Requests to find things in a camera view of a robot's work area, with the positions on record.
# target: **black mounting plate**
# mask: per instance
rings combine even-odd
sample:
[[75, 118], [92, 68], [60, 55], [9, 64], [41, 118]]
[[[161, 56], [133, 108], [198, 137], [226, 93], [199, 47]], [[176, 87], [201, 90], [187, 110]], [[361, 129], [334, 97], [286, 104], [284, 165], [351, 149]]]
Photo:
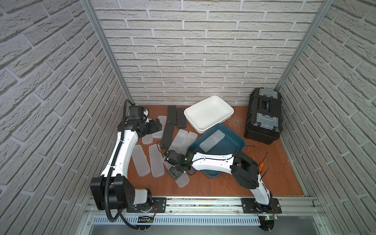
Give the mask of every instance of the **black mounting plate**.
[[[256, 203], [254, 198], [242, 198], [241, 204], [243, 208], [244, 214], [256, 214], [258, 213], [258, 210], [256, 209]], [[277, 209], [276, 213], [281, 214], [282, 209], [279, 205], [277, 198], [272, 198], [271, 200], [272, 208]]]
[[[158, 211], [157, 213], [164, 213], [166, 210], [166, 198], [165, 197], [153, 197], [153, 203], [157, 205]], [[127, 213], [143, 213], [139, 207], [128, 208]], [[154, 213], [154, 207], [151, 208], [150, 211], [144, 213]]]

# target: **ventilated metal panel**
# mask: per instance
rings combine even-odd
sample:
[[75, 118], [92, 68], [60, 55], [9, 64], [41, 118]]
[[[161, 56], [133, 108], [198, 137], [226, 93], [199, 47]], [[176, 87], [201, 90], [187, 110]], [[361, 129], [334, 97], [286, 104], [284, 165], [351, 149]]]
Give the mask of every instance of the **ventilated metal panel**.
[[[138, 215], [124, 215], [124, 218], [133, 225], [145, 225], [137, 223]], [[105, 215], [97, 215], [93, 224], [123, 223], [121, 218], [111, 223]], [[259, 226], [258, 216], [202, 216], [202, 215], [157, 215], [153, 225], [224, 225], [224, 226]]]

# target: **gray toolbox latch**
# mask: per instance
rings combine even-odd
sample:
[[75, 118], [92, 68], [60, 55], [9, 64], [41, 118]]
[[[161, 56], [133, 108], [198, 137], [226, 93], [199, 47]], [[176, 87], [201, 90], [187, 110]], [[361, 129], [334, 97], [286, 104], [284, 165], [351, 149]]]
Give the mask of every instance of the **gray toolbox latch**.
[[278, 118], [277, 117], [271, 117], [269, 115], [257, 113], [256, 121], [257, 122], [255, 124], [253, 124], [254, 126], [257, 126], [258, 123], [261, 123], [262, 128], [266, 128], [266, 129], [269, 129], [269, 130], [273, 130], [273, 127], [278, 128]]
[[259, 95], [278, 99], [278, 92], [272, 89], [261, 88], [259, 91]]

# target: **metal frame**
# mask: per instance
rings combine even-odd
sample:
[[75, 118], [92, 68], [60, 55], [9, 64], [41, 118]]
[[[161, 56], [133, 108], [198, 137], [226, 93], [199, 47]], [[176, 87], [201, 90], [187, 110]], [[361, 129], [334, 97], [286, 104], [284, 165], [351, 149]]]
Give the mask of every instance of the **metal frame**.
[[315, 34], [321, 22], [323, 21], [324, 17], [326, 16], [326, 13], [329, 11], [333, 2], [334, 0], [324, 0], [324, 2], [321, 4], [320, 9], [317, 11], [315, 18], [309, 25], [309, 28], [307, 29], [307, 32], [305, 33], [303, 39], [300, 41], [297, 49], [295, 50], [293, 56], [291, 57], [281, 77], [278, 79], [277, 83], [275, 84], [274, 86], [275, 91], [279, 91], [282, 88], [282, 86], [285, 84], [287, 77], [290, 75], [290, 73], [294, 69], [295, 64], [298, 62], [298, 60], [300, 59], [300, 56], [302, 55], [302, 53], [308, 46], [309, 42], [311, 41], [313, 35]]
[[[145, 223], [139, 223], [140, 215], [125, 214], [124, 219], [132, 225], [145, 226]], [[121, 218], [118, 218], [115, 224], [124, 225]], [[107, 219], [106, 215], [96, 215], [92, 225], [113, 224]], [[256, 215], [166, 215], [158, 214], [153, 221], [154, 225], [201, 225], [201, 226], [260, 226], [260, 219]]]
[[114, 70], [114, 73], [120, 83], [121, 88], [124, 91], [125, 97], [130, 100], [132, 103], [133, 99], [130, 95], [130, 92], [128, 90], [127, 84], [124, 81], [123, 74], [120, 71], [120, 67], [117, 64], [117, 61], [115, 59], [115, 55], [112, 52], [112, 49], [110, 47], [110, 43], [107, 40], [107, 37], [105, 35], [105, 31], [102, 28], [102, 25], [100, 24], [99, 18], [97, 16], [97, 13], [95, 12], [95, 9], [93, 5], [91, 4], [90, 0], [81, 0], [82, 5], [85, 9], [86, 14], [88, 15], [91, 24], [93, 25], [94, 32], [97, 34], [99, 42], [102, 44], [103, 50], [106, 53], [106, 56], [108, 58], [108, 61], [111, 64], [112, 69]]
[[[241, 204], [242, 198], [253, 197], [231, 197], [231, 196], [156, 196], [166, 197], [166, 213], [158, 215], [168, 215], [182, 217], [186, 215], [213, 217], [213, 216], [231, 216], [233, 218], [253, 218], [257, 214], [244, 214]], [[275, 197], [279, 200], [282, 213], [278, 216], [313, 216], [319, 231], [330, 227], [325, 213], [316, 197]], [[89, 199], [86, 209], [81, 218], [80, 224], [76, 230], [76, 235], [87, 235], [91, 229], [95, 218], [105, 215], [105, 211], [99, 211], [96, 207], [93, 197]], [[131, 218], [140, 213], [123, 213], [124, 216]], [[152, 213], [141, 213], [142, 215], [152, 215]]]

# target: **black toolbox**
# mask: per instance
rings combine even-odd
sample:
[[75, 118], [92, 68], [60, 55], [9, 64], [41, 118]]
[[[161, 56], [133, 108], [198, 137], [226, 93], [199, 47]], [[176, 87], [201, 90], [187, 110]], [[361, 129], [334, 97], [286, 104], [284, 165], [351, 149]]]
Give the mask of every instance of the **black toolbox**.
[[256, 88], [249, 97], [244, 137], [271, 144], [279, 139], [281, 132], [280, 94], [271, 89]]

